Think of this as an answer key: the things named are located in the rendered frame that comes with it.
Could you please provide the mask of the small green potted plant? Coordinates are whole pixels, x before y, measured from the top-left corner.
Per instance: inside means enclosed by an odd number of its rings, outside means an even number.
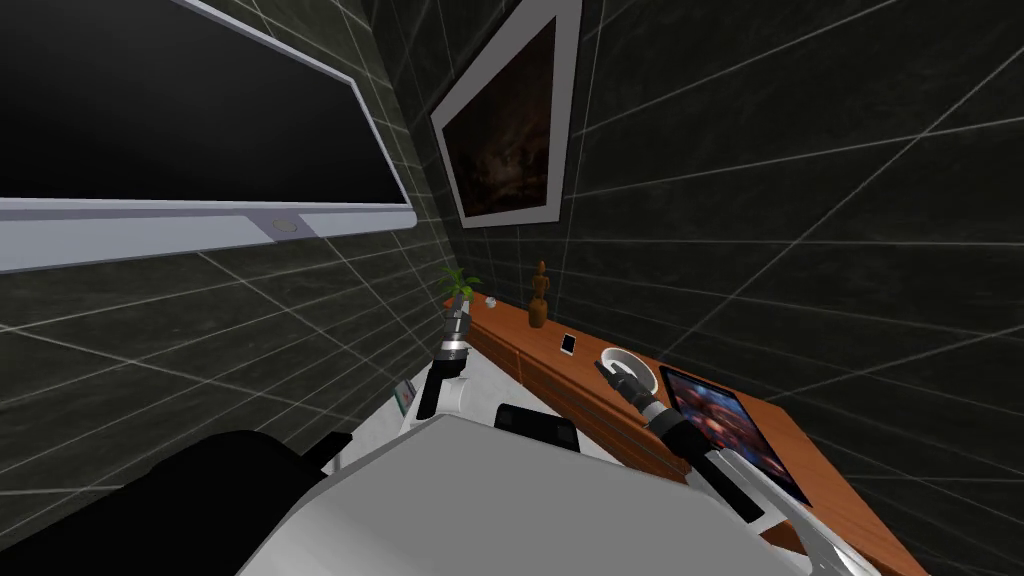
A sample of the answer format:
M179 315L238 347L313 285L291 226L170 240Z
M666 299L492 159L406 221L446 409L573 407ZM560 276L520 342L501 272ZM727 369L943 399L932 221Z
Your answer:
M472 304L475 300L475 289L482 280L475 276L466 276L463 268L442 268L444 276L438 281L443 293L455 299L461 295L464 303Z

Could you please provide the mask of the white-framed dark wall picture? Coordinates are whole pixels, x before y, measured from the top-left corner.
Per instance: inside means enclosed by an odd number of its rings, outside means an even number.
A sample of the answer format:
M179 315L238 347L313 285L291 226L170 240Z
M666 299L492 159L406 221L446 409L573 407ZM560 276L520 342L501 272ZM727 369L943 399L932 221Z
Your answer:
M583 0L519 0L430 115L461 224L560 216Z

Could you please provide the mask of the white bowl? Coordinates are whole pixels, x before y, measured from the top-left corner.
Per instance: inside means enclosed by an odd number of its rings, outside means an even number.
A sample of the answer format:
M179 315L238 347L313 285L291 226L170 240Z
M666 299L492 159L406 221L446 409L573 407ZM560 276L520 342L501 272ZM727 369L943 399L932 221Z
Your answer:
M647 388L651 394L656 394L658 390L658 379L650 369L650 367L642 361L638 356L633 353L616 348L608 347L604 348L600 355L600 362L602 362L608 369L611 370L611 362L618 361L628 365L635 373L636 378L639 382Z

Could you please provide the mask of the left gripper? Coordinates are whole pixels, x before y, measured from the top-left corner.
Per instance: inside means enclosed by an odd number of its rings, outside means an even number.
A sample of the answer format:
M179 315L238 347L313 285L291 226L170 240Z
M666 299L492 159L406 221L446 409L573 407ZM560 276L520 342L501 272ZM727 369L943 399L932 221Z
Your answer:
M471 326L470 302L464 294L457 294L444 312L443 342L460 344L466 341Z

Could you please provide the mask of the brown wooden sideboard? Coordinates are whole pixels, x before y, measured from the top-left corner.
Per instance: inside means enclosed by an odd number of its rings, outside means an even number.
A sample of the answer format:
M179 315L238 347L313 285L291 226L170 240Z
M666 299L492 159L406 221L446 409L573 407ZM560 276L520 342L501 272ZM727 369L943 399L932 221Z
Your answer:
M687 465L645 429L640 414L597 371L594 362L609 342L553 321L535 329L526 311L504 302L487 308L482 294L475 295L470 314L468 339L483 357L624 465L683 482ZM577 337L573 356L559 351L565 333ZM741 392L736 397L819 521L882 576L929 576L782 408Z

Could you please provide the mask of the brown wooden figurine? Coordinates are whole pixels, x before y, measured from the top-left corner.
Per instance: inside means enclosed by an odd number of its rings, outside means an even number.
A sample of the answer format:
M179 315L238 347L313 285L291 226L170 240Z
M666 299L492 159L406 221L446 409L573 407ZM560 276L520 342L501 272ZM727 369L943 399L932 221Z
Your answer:
M547 320L548 302L545 299L545 295L550 289L550 279L546 275L546 263L544 260L537 263L531 286L534 295L528 304L528 323L530 327L539 329Z

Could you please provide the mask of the black tablet with colourful screen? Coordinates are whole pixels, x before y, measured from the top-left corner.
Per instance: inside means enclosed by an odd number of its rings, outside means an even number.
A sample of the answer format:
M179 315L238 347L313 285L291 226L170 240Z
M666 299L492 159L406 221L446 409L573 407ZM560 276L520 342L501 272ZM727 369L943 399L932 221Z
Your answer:
M811 504L732 392L669 366L659 372L672 406L714 447L735 451L795 500Z

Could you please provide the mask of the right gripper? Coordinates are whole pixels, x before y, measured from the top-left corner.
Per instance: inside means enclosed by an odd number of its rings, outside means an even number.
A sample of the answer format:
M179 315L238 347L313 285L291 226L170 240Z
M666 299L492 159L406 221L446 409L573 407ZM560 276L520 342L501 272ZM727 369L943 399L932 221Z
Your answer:
M636 378L634 371L626 364L612 361L611 370L602 362L595 361L598 372L644 418L656 418L666 407Z

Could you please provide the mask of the white-framed wall television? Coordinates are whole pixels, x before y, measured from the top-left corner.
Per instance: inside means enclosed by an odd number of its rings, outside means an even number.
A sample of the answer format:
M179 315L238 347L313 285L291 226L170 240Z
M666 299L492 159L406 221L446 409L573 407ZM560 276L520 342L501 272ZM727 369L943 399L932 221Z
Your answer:
M349 76L199 0L0 0L0 273L416 221Z

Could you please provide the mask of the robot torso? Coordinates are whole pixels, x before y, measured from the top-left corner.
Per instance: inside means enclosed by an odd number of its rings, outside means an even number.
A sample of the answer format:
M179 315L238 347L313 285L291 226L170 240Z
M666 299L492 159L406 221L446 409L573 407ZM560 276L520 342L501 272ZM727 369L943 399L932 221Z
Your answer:
M237 576L807 576L703 493L437 416L318 483Z

